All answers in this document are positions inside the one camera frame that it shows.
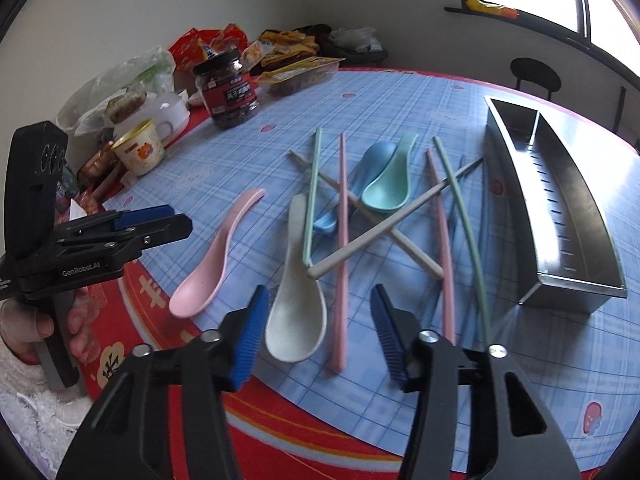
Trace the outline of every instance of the beige chopstick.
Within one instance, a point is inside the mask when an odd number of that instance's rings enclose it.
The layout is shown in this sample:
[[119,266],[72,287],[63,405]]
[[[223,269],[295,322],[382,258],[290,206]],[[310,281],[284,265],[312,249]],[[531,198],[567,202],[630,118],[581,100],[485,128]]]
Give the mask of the beige chopstick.
[[[291,150],[289,152],[294,160],[298,161],[301,165],[309,167],[311,163],[306,160],[302,155]],[[340,190],[340,184],[338,184],[334,179],[332,179],[329,175],[327,175],[324,171],[320,171],[320,178],[322,178],[329,186],[333,187],[336,191]],[[373,211],[368,209],[360,199],[355,196],[351,190],[347,191],[349,200],[351,203],[358,208],[361,213],[366,216],[373,224],[379,224],[384,220],[382,216],[375,214]],[[424,270],[430,273],[434,278],[441,280],[442,279],[442,267],[437,264],[435,260],[433,260],[427,253],[425,253],[420,247],[418,247],[415,243],[413,243],[409,238],[404,236],[398,229],[392,227],[389,231],[389,236],[393,239],[393,241],[398,244],[398,246],[407,253],[411,259],[420,265]]]
[[[478,164],[480,164],[480,162],[482,162],[482,157],[460,168],[456,172],[455,176],[459,177],[464,175],[468,171],[475,168]],[[318,262],[314,266],[309,267],[309,269],[307,269],[306,271],[306,275],[310,278],[313,278],[314,280],[318,280],[320,277],[324,276],[331,269],[333,269],[336,265],[340,264],[347,258],[351,258],[355,253],[361,250],[361,248],[366,247],[367,245],[372,243],[372,241],[378,238],[381,234],[391,231],[391,229],[393,229],[396,224],[407,218],[411,213],[427,203],[431,198],[436,196],[448,185],[449,181],[447,179],[441,180],[438,184],[436,184],[436,186],[433,186],[430,190],[423,193],[418,198],[416,198],[403,208],[399,209],[388,218],[385,218],[379,224],[374,225],[371,229],[346,244],[343,248],[338,249],[337,251],[335,251],[335,253],[330,254],[321,262]],[[442,268],[440,268],[440,272],[440,277],[442,277]]]

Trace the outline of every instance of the green spoon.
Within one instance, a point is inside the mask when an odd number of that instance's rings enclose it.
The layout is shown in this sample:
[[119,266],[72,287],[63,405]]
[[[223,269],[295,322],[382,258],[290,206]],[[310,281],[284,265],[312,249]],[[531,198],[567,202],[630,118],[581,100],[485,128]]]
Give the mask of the green spoon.
[[367,207],[381,213],[393,213],[409,200],[409,158],[417,137],[404,134],[384,171],[362,192],[362,201]]

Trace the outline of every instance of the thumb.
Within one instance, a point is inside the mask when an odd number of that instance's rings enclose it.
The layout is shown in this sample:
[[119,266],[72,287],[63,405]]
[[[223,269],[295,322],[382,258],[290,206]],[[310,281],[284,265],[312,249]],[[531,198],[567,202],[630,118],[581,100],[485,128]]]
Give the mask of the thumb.
[[53,334],[53,320],[32,306],[7,300],[0,309],[0,332],[15,342],[32,343],[42,341]]

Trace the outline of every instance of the silver screw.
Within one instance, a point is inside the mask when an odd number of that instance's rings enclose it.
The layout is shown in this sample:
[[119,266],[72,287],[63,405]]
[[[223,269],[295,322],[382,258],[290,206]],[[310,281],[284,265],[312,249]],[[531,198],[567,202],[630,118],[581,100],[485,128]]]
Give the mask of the silver screw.
[[507,355],[507,349],[502,345],[489,346],[489,354],[496,359],[501,359]]
[[131,353],[135,355],[135,357],[144,357],[151,354],[151,346],[149,346],[148,344],[134,346]]
[[206,330],[200,334],[200,339],[205,343],[215,343],[222,339],[222,334],[217,330]]
[[418,337],[423,343],[435,343],[440,339],[438,333],[433,330],[423,330],[418,334]]

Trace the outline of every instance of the white spoon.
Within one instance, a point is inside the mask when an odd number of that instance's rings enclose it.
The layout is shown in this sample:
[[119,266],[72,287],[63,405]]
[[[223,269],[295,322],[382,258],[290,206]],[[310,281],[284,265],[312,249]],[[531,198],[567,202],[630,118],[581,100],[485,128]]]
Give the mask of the white spoon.
[[326,332],[326,303],[320,284],[306,275],[302,260],[306,195],[289,205],[284,274],[267,320],[264,341],[278,361],[299,363],[318,349]]

